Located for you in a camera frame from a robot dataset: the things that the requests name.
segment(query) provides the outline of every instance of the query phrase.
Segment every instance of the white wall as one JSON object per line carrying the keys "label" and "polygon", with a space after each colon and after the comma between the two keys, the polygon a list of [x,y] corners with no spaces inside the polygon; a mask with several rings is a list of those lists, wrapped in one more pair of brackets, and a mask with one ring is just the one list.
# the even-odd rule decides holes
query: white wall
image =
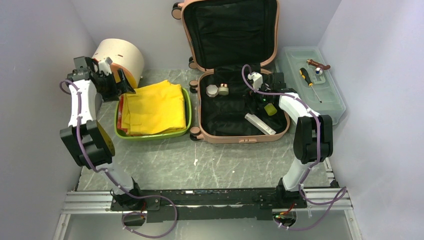
{"label": "white wall", "polygon": [[80,168],[59,81],[96,47],[69,0],[0,1],[0,239],[52,239]]}
{"label": "white wall", "polygon": [[343,0],[319,46],[347,111],[331,163],[367,240],[424,235],[424,2]]}
{"label": "white wall", "polygon": [[[316,46],[340,1],[280,0],[279,47]],[[143,53],[147,69],[188,68],[187,37],[181,21],[171,16],[177,0],[72,2],[96,44],[125,39]]]}

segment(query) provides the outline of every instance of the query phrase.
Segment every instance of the screwdriver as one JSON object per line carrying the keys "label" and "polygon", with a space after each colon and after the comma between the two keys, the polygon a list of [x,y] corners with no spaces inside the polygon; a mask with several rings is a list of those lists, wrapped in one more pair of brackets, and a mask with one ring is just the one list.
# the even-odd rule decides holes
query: screwdriver
{"label": "screwdriver", "polygon": [[320,97],[318,96],[317,92],[315,91],[313,87],[314,84],[312,83],[311,78],[309,77],[308,71],[306,71],[306,69],[302,67],[300,69],[300,75],[302,76],[303,79],[305,79],[307,85],[313,90],[318,101],[320,103],[323,103],[323,101],[321,101]]}

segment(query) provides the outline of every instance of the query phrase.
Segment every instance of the green basket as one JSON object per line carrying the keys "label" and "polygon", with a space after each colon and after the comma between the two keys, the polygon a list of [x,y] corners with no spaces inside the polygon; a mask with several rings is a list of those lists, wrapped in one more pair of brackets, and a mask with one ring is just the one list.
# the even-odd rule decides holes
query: green basket
{"label": "green basket", "polygon": [[125,140],[132,140],[132,141],[151,141],[151,140],[159,140],[159,139],[169,139],[169,138],[175,138],[184,135],[187,130],[190,128],[190,125],[192,124],[192,103],[190,101],[189,92],[184,89],[182,89],[182,96],[184,97],[184,108],[185,108],[185,122],[187,123],[187,127],[184,130],[176,131],[176,132],[170,132],[170,133],[163,133],[163,134],[154,134],[154,135],[146,135],[146,136],[127,136],[124,131],[117,128],[118,124],[118,112],[119,112],[119,102],[116,105],[116,111],[115,111],[115,133],[118,137]]}

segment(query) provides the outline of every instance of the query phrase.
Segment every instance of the gray marble surface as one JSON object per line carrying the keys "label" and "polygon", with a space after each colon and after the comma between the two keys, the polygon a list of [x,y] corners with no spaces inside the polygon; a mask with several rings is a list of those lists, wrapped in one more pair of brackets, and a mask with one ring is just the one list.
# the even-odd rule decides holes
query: gray marble surface
{"label": "gray marble surface", "polygon": [[[189,81],[199,79],[198,70],[146,70],[140,86],[168,79],[189,88]],[[193,113],[196,95],[190,93]],[[116,155],[113,158],[140,185],[141,189],[262,188],[275,187],[287,173],[294,159],[293,134],[274,142],[251,144],[211,144],[194,142],[188,133],[155,141],[128,141],[116,136],[116,102],[104,103],[97,119],[111,137]],[[193,114],[192,126],[198,126]],[[305,181],[307,187],[327,187],[327,174],[319,164]],[[99,174],[83,168],[78,191],[111,189]]]}

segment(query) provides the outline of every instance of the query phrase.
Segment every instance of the folded towel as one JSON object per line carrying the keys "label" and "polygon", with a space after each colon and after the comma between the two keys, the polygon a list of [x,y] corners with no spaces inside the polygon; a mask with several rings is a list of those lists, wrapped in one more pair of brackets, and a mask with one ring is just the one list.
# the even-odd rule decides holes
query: folded towel
{"label": "folded towel", "polygon": [[128,135],[173,133],[186,129],[180,84],[168,80],[123,95],[121,127]]}

